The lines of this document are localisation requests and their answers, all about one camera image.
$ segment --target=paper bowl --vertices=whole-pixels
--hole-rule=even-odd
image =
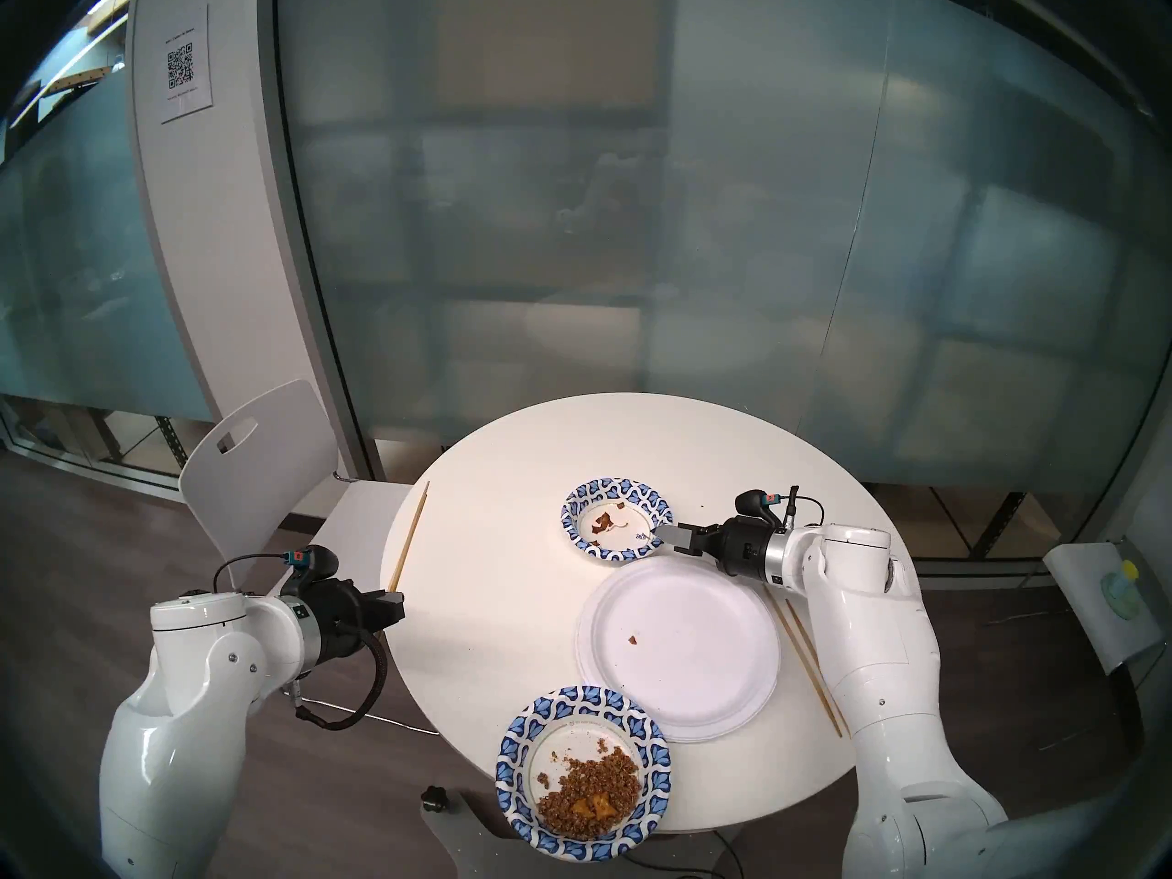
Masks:
[[[561,505],[561,529],[574,547],[619,564],[650,554],[663,544],[653,530],[674,522],[659,491],[633,478],[593,478]]]
[[[638,769],[642,791],[625,823],[590,841],[566,838],[541,824],[537,802],[558,789],[565,758],[599,759],[624,749]],[[545,774],[547,791],[537,778]],[[642,844],[655,831],[672,795],[672,754],[659,727],[616,690],[577,684],[540,696],[512,720],[497,758],[497,803],[523,840],[571,863],[611,860]]]

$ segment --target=glass wall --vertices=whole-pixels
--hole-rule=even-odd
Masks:
[[[1172,179],[990,6],[279,0],[360,427],[680,394],[825,450],[920,558],[1072,537],[1172,341]]]
[[[103,0],[49,54],[0,165],[0,415],[9,440],[87,462],[123,461],[156,417],[211,417],[143,225],[125,12]],[[163,461],[143,468],[178,472]]]

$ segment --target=chopsticks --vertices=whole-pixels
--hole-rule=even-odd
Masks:
[[[407,563],[407,552],[411,547],[411,539],[415,538],[415,527],[420,524],[420,513],[423,512],[423,505],[427,503],[429,488],[431,488],[430,482],[423,485],[423,493],[420,495],[420,505],[415,507],[415,517],[411,519],[411,527],[407,530],[407,540],[403,541],[403,550],[398,552],[398,563],[395,565],[395,572],[390,577],[390,586],[387,588],[388,592],[395,592],[398,588],[398,578],[403,575],[403,564]]]
[[[818,673],[822,673],[822,665],[818,663],[818,649],[813,647],[813,642],[810,641],[810,634],[805,632],[805,627],[802,626],[802,618],[798,616],[797,609],[793,607],[793,602],[785,599],[785,607],[790,609],[790,614],[793,615],[793,622],[798,625],[798,633],[802,634],[802,639],[810,650],[810,657],[813,659],[815,667],[818,668]],[[846,736],[851,736],[851,725],[846,723],[846,716],[843,715],[843,710],[838,708],[838,700],[834,699],[833,694],[830,697],[830,704],[834,707],[834,711],[838,713],[838,717],[843,720],[843,727],[846,728]]]
[[[826,717],[830,718],[830,723],[834,725],[834,732],[838,734],[839,737],[841,737],[843,729],[838,727],[838,718],[834,717],[834,713],[830,708],[830,702],[827,702],[826,700],[826,693],[822,688],[822,681],[818,680],[817,675],[813,672],[813,668],[811,667],[809,660],[805,656],[805,653],[802,650],[802,646],[798,645],[798,639],[797,636],[793,635],[793,628],[790,626],[789,618],[785,616],[785,613],[782,611],[782,606],[777,604],[777,598],[774,595],[772,591],[766,588],[765,594],[769,597],[769,604],[772,605],[774,611],[777,612],[777,619],[781,620],[782,626],[785,627],[785,635],[790,638],[790,642],[793,646],[793,650],[798,654],[798,659],[802,661],[802,667],[805,668],[806,676],[810,679],[810,683],[813,684],[813,689],[818,694],[818,699],[822,700],[822,707],[826,710]],[[798,628],[802,629],[803,638],[805,638],[806,642],[809,642],[810,639],[809,636],[805,635],[805,629],[802,627],[800,620],[798,620]],[[812,645],[810,647],[810,653],[813,654]]]

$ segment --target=round table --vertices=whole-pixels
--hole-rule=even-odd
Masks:
[[[732,516],[742,491],[797,484],[822,500],[827,523],[891,532],[892,553],[915,572],[891,519],[845,469],[744,413],[679,396],[592,394],[486,424],[443,454],[403,502],[382,585],[427,485],[398,582],[407,616],[386,635],[420,708],[488,776],[512,717],[579,680],[578,612],[618,565],[574,548],[559,513],[575,485],[601,476],[646,482],[676,522],[697,525]],[[798,517],[813,522],[817,511],[803,505]],[[804,600],[791,600],[809,631]],[[723,737],[672,744],[676,777],[661,830],[702,831],[776,812],[854,764],[850,740],[837,735],[781,627],[778,634],[777,689],[765,708]]]

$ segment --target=paper sign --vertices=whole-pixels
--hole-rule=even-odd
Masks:
[[[204,5],[172,26],[159,56],[162,121],[186,116],[212,104],[207,74],[207,6]]]

